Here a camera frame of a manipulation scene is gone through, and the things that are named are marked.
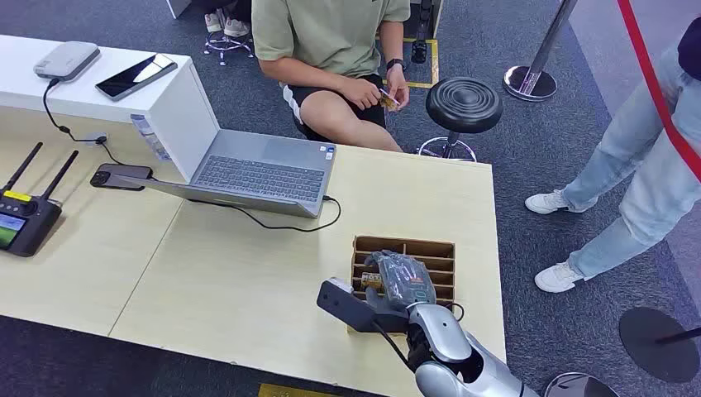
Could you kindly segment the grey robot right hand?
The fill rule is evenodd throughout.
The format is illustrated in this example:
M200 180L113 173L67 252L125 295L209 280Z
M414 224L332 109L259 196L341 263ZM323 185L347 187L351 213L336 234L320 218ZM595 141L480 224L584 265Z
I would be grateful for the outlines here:
M430 274L421 261L389 250L374 251L364 262L377 266L384 297L368 295L383 309L403 311L416 303L436 303L436 290Z

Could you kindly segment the person's right hand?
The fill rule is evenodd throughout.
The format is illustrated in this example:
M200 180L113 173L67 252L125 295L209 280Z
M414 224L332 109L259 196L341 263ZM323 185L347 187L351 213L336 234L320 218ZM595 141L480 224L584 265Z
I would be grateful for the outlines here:
M343 77L337 90L361 110L378 105L382 98L378 87L365 79Z

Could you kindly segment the person's left hand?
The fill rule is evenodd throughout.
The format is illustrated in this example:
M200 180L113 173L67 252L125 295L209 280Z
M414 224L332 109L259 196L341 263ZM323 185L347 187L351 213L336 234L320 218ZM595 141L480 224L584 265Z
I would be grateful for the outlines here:
M407 106L410 94L401 64L395 64L389 68L386 79L389 95L395 101L393 110L400 111Z

